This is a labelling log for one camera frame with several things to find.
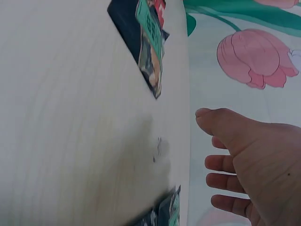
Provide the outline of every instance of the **skin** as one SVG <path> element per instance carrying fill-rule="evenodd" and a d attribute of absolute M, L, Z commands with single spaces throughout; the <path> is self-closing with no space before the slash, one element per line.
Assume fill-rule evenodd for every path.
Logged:
<path fill-rule="evenodd" d="M 214 207 L 248 218 L 252 226 L 301 225 L 301 128 L 263 123 L 228 109 L 202 108 L 199 127 L 229 155 L 205 159 L 212 188 L 248 194 L 249 199 L 214 195 Z"/>

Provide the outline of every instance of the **green leaf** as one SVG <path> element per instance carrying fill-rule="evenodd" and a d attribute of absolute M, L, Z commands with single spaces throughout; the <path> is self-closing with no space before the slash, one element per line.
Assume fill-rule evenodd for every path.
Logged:
<path fill-rule="evenodd" d="M 194 17 L 190 16 L 188 13 L 186 13 L 186 20 L 187 20 L 187 34 L 188 36 L 190 36 L 197 26 L 197 21 Z"/>
<path fill-rule="evenodd" d="M 219 16 L 242 19 L 301 37 L 300 16 L 277 7 L 259 4 L 254 0 L 185 0 L 184 5 L 190 10 L 196 11 L 202 7 Z"/>

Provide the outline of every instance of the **card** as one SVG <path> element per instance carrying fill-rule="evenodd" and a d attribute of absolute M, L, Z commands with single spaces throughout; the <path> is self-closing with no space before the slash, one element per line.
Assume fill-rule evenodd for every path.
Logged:
<path fill-rule="evenodd" d="M 108 7 L 110 17 L 156 99 L 161 94 L 164 43 L 169 36 L 162 29 L 164 9 L 164 0 L 112 0 Z"/>

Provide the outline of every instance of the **wooden surface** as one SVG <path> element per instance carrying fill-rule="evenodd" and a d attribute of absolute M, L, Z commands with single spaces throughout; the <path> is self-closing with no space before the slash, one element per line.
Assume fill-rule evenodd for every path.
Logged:
<path fill-rule="evenodd" d="M 185 15 L 168 0 L 155 101 L 109 0 L 0 0 L 0 225 L 119 226 L 182 184 L 190 120 Z M 169 150 L 153 163 L 159 136 Z"/>

